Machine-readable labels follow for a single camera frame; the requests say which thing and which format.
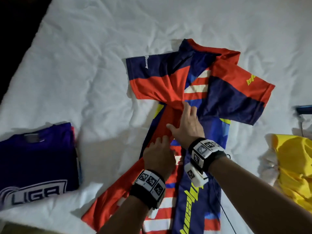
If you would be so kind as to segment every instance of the left hand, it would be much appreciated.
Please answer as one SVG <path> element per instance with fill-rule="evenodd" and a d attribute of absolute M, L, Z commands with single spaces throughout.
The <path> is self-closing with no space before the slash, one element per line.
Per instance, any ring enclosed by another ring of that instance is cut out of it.
<path fill-rule="evenodd" d="M 168 180 L 172 171 L 176 167 L 174 152 L 170 150 L 168 136 L 156 139 L 143 152 L 144 169 L 157 172 L 165 181 Z"/>

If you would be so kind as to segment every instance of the shirt sleeve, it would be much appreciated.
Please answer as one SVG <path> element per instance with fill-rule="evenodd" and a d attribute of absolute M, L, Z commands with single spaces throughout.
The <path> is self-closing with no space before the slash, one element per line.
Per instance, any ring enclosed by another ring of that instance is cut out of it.
<path fill-rule="evenodd" d="M 219 58 L 212 65 L 204 115 L 253 125 L 274 87 L 235 63 Z"/>
<path fill-rule="evenodd" d="M 127 58 L 129 81 L 135 96 L 181 107 L 191 59 L 191 55 L 180 52 Z"/>

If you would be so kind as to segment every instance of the sports jersey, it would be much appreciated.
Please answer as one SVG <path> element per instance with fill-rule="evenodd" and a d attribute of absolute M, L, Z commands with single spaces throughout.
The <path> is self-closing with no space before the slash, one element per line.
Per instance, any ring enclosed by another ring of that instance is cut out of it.
<path fill-rule="evenodd" d="M 79 187 L 80 165 L 70 123 L 0 142 L 0 210 Z"/>
<path fill-rule="evenodd" d="M 274 85 L 237 66 L 240 52 L 202 47 L 184 39 L 177 52 L 126 60 L 128 76 L 138 99 L 159 101 L 142 146 L 140 159 L 96 199 L 82 220 L 98 231 L 129 194 L 144 168 L 142 153 L 157 137 L 168 135 L 177 166 L 166 181 L 165 198 L 154 218 L 146 218 L 142 232 L 213 233 L 220 231 L 221 188 L 211 175 L 195 188 L 182 164 L 190 154 L 172 138 L 166 124 L 179 127 L 182 101 L 196 106 L 207 139 L 225 148 L 231 120 L 253 125 L 262 114 Z"/>

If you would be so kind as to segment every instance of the red and blue jersey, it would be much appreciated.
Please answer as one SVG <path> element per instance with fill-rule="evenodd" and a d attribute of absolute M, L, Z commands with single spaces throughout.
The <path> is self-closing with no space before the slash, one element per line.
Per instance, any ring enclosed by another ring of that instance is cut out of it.
<path fill-rule="evenodd" d="M 237 66 L 240 52 L 202 47 L 184 39 L 177 52 L 126 60 L 130 85 L 138 99 L 159 101 L 138 162 L 109 187 L 82 220 L 98 231 L 129 195 L 144 168 L 143 150 L 168 135 L 176 151 L 177 167 L 166 182 L 165 198 L 154 219 L 146 218 L 142 232 L 214 233 L 220 230 L 221 188 L 209 182 L 195 188 L 183 170 L 190 154 L 172 138 L 166 124 L 179 126 L 182 101 L 196 106 L 205 136 L 226 146 L 230 121 L 253 125 L 261 116 L 274 85 Z"/>

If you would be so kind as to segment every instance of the finger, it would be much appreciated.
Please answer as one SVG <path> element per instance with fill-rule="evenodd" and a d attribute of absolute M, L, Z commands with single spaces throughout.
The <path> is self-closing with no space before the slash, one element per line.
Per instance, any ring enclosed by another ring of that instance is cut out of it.
<path fill-rule="evenodd" d="M 156 139 L 156 141 L 155 141 L 155 145 L 158 145 L 158 144 L 161 144 L 161 138 L 160 138 L 160 137 L 158 137 L 158 138 Z"/>
<path fill-rule="evenodd" d="M 191 116 L 197 116 L 197 107 L 191 107 Z"/>
<path fill-rule="evenodd" d="M 163 136 L 163 144 L 169 145 L 169 137 L 166 135 Z"/>
<path fill-rule="evenodd" d="M 174 125 L 167 124 L 166 127 L 171 131 L 172 134 L 175 134 L 177 128 Z"/>
<path fill-rule="evenodd" d="M 191 106 L 188 104 L 188 102 L 182 102 L 184 109 L 183 109 L 183 113 L 181 116 L 181 120 L 184 118 L 188 118 L 190 116 L 191 113 Z"/>

